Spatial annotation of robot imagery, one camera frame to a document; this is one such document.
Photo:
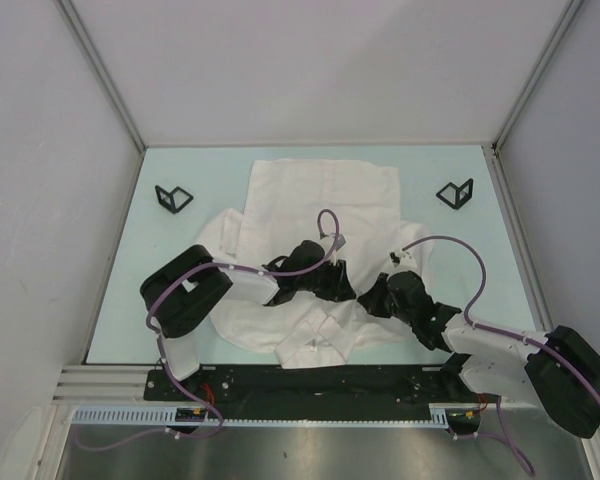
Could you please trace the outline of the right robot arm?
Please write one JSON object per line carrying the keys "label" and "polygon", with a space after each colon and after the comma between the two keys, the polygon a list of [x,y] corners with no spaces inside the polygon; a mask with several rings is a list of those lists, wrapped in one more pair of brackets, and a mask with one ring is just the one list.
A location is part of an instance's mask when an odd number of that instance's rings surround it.
{"label": "right robot arm", "polygon": [[375,318],[398,320],[421,345],[450,357],[441,388],[453,401],[490,394],[542,408],[563,430],[590,439],[600,428],[600,354],[575,330],[506,330],[437,302],[413,271],[380,274],[358,299]]}

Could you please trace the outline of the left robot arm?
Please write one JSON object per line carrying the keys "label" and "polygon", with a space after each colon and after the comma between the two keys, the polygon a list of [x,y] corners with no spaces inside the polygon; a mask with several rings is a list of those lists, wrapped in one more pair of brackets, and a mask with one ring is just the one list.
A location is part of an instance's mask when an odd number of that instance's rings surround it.
{"label": "left robot arm", "polygon": [[182,400],[199,392],[194,331],[223,300],[278,307],[299,292],[330,303],[355,300],[346,261],[336,257],[341,246],[326,236],[319,242],[304,240],[290,254],[256,268],[222,263],[196,244],[146,278],[140,295],[169,372],[167,389]]}

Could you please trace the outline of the white button-up shirt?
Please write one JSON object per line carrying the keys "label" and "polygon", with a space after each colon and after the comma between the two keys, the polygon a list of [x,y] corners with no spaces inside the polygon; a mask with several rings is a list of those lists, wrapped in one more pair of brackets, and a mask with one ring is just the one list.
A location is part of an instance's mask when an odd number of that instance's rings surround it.
{"label": "white button-up shirt", "polygon": [[[410,253],[416,273],[428,279],[433,250],[422,241],[431,230],[403,219],[399,172],[354,160],[257,161],[242,211],[225,209],[197,241],[222,263],[256,267],[288,255],[304,240],[342,234],[338,259],[362,295],[390,272],[391,252],[418,241]],[[308,292],[278,307],[221,301],[210,321],[226,341],[271,353],[285,368],[344,365],[356,348],[411,341],[398,320],[375,318],[356,300],[330,303]]]}

